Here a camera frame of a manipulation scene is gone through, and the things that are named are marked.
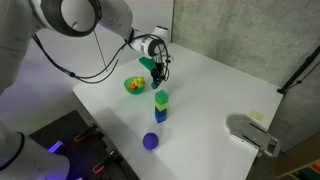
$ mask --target purple ball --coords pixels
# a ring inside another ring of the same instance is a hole
[[[143,137],[143,146],[148,150],[153,150],[159,145],[159,138],[155,133],[147,133]]]

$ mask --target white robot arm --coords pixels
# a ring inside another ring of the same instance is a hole
[[[142,33],[131,27],[132,12],[123,0],[0,0],[0,95],[14,83],[30,39],[38,30],[48,28],[82,37],[98,23],[120,35],[132,49],[155,60],[169,43],[168,29],[160,26],[151,34],[161,40],[136,38]],[[54,179],[64,179],[68,166],[66,158],[49,154],[0,122],[0,179],[38,180],[52,174],[58,174]]]

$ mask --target white table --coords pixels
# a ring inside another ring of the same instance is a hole
[[[268,129],[282,95],[277,86],[203,55],[170,44],[175,57],[170,79],[158,90],[170,94],[168,119],[157,124],[151,77],[138,60],[116,68],[97,85],[79,84],[74,92],[141,179],[245,179],[257,150],[229,134],[230,114],[256,110]],[[130,95],[123,82],[144,76],[145,91]],[[147,151],[143,136],[155,132],[160,145]]]

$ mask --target purple light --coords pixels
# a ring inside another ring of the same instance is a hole
[[[56,152],[57,149],[59,149],[59,147],[63,145],[63,143],[61,141],[56,142],[56,144],[54,144],[48,151],[50,153],[54,153]]]

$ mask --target white wall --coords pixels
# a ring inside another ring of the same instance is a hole
[[[171,29],[173,0],[127,0],[133,12],[133,27],[152,32],[156,25]],[[107,62],[122,45],[123,39],[96,29]],[[50,30],[38,33],[45,49],[60,65],[78,75],[90,75],[104,65],[93,34],[84,38],[70,38]],[[126,49],[120,64],[141,56]],[[15,84],[0,96],[0,120],[10,128],[31,133],[72,110],[90,116],[72,92],[79,81],[55,69],[32,41],[22,63]]]

